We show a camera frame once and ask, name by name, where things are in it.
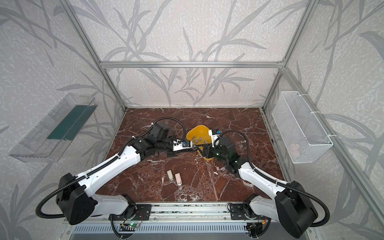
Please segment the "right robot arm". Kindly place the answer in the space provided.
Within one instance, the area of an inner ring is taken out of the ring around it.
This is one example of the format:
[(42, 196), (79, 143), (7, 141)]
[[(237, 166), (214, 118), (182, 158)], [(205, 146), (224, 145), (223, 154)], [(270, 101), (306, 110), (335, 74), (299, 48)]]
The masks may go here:
[(324, 226), (330, 220), (330, 210), (323, 201), (307, 193), (300, 183), (282, 181), (254, 166), (249, 158), (238, 154), (231, 138), (221, 137), (203, 145), (201, 154), (225, 161), (231, 174), (265, 193), (267, 198), (250, 198), (247, 204), (251, 212), (278, 221), (292, 237), (298, 239), (308, 228)]

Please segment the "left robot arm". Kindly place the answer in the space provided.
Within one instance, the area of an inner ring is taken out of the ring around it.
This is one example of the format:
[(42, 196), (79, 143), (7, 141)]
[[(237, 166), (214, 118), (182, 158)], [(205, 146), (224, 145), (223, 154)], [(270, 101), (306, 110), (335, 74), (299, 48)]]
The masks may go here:
[(178, 139), (169, 132), (169, 126), (154, 123), (147, 132), (128, 140), (118, 153), (96, 167), (75, 176), (64, 175), (58, 189), (37, 205), (37, 217), (66, 218), (70, 225), (77, 225), (89, 217), (123, 214), (134, 206), (128, 196), (104, 196), (99, 195), (98, 190), (124, 170), (157, 152), (175, 154), (190, 148), (185, 138)]

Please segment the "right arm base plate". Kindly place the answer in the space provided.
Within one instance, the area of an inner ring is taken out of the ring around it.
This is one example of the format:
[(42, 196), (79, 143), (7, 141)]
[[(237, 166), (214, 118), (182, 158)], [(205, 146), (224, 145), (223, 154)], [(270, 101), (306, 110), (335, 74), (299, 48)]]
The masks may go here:
[(227, 208), (231, 215), (231, 220), (254, 220), (256, 218), (256, 214), (248, 204), (229, 203)]

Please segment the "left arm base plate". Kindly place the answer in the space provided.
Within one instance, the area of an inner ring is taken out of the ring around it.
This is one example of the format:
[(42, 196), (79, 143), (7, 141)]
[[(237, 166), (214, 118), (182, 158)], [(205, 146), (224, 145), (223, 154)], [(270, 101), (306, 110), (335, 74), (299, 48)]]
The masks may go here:
[(121, 216), (123, 220), (148, 221), (151, 210), (151, 204), (129, 205)]

